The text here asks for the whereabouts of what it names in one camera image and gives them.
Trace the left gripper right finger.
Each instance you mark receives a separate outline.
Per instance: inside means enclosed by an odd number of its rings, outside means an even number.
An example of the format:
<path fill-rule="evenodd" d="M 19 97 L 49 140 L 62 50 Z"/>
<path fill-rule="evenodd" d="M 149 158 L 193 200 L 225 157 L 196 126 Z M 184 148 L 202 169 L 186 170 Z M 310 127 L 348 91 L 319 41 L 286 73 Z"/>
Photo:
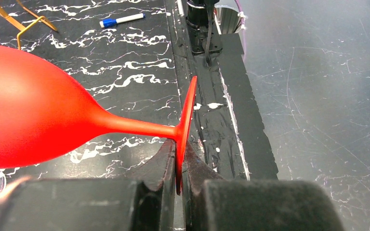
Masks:
<path fill-rule="evenodd" d="M 342 231 L 333 203 L 317 184 L 300 180 L 225 180 L 190 144 L 182 190 L 188 231 Z"/>

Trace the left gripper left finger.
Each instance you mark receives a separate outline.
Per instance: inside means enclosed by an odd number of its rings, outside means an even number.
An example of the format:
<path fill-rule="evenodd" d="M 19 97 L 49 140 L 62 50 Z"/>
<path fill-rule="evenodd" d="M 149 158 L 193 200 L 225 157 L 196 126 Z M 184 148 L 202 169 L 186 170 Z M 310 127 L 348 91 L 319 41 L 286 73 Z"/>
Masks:
<path fill-rule="evenodd" d="M 126 178 L 26 180 L 0 212 L 0 231 L 168 231 L 175 151 L 166 140 Z"/>

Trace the red wine glass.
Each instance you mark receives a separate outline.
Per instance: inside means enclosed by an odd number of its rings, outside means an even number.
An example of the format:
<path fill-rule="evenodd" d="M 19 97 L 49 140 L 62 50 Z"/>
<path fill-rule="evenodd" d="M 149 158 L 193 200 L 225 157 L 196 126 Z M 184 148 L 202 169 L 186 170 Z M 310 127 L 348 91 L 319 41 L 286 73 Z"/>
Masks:
<path fill-rule="evenodd" d="M 0 168 L 49 161 L 107 133 L 155 136 L 176 142 L 179 192 L 196 85 L 193 77 L 175 127 L 123 118 L 105 110 L 59 67 L 0 45 Z"/>

